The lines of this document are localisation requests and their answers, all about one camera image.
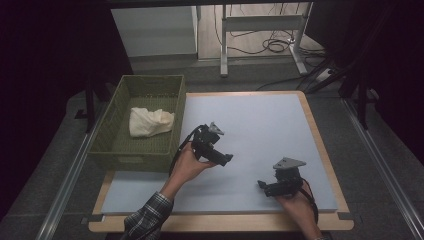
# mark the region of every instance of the hand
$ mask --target hand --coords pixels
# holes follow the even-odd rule
[[[180,157],[175,162],[171,176],[163,186],[161,193],[168,199],[174,199],[184,183],[197,177],[203,170],[214,166],[216,166],[216,164],[210,161],[198,161],[194,156],[191,142],[187,143],[181,150]]]
[[[302,188],[311,195],[308,184],[303,181]],[[316,239],[322,237],[321,230],[315,223],[314,211],[309,200],[301,193],[297,192],[292,198],[276,196],[275,199],[281,204],[287,214],[300,227],[306,239]]]

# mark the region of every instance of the crumpled towel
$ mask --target crumpled towel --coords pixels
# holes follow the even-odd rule
[[[174,113],[158,109],[149,112],[146,108],[131,108],[130,135],[131,137],[151,137],[171,131],[174,124]]]

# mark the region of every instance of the green basket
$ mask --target green basket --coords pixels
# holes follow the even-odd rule
[[[106,170],[167,172],[179,147],[185,100],[183,76],[122,76],[88,155]],[[175,113],[172,130],[152,137],[131,137],[133,107]]]

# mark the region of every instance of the checkered shirt sleeve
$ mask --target checkered shirt sleeve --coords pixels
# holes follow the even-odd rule
[[[152,227],[159,224],[156,229],[144,239],[156,240],[160,237],[160,228],[172,212],[173,203],[165,196],[156,192],[137,212],[124,220],[127,239],[141,239]]]

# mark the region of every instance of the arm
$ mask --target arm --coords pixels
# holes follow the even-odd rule
[[[305,181],[302,188],[309,195],[312,194]],[[315,222],[314,212],[309,200],[302,193],[298,192],[292,198],[276,196],[275,199],[299,226],[307,240],[326,239],[323,238],[321,230]]]
[[[171,214],[174,198],[181,187],[203,170],[215,165],[209,161],[199,162],[194,156],[191,143],[188,143],[160,192],[156,192],[141,209],[124,220],[124,239],[159,239],[160,227]]]

